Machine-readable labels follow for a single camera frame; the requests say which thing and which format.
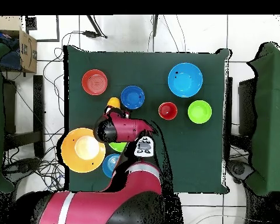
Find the blue bowl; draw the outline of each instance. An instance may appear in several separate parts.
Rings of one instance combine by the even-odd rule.
[[[174,66],[168,75],[169,88],[179,97],[195,95],[200,90],[202,81],[200,69],[187,62]]]
[[[102,167],[107,177],[112,178],[113,170],[119,157],[119,154],[110,154],[104,159]]]
[[[144,92],[140,87],[128,86],[121,92],[121,102],[128,109],[137,109],[144,103]]]

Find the green bowl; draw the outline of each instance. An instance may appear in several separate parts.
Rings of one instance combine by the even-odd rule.
[[[192,102],[188,108],[188,116],[190,120],[196,124],[207,122],[212,115],[211,106],[204,100],[196,100]]]
[[[122,152],[124,147],[127,143],[126,142],[110,142],[109,145],[117,152]]]

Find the cardboard box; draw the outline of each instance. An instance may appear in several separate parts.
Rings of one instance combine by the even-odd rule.
[[[19,39],[22,71],[36,73],[37,41],[22,30],[21,17],[0,16],[0,32]]]

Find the white silver stripe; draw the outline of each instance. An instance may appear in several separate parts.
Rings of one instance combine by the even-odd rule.
[[[130,166],[127,171],[129,171],[129,173],[133,173],[135,171],[146,171],[146,172],[149,172],[149,173],[152,173],[154,176],[157,177],[158,180],[160,180],[160,173],[159,171],[150,166],[150,165],[147,165],[145,163],[137,163],[133,166]]]
[[[71,204],[72,198],[74,197],[75,193],[70,192],[66,199],[63,202],[63,205],[61,207],[60,215],[59,215],[59,220],[58,224],[65,224],[65,221],[67,219],[68,215],[68,209],[69,205]]]

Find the small red bowl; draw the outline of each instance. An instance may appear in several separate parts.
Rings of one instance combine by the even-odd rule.
[[[98,69],[87,71],[82,78],[82,87],[90,95],[100,95],[104,93],[107,84],[106,75]]]
[[[159,115],[165,120],[172,120],[177,115],[177,107],[172,102],[164,102],[159,106]]]

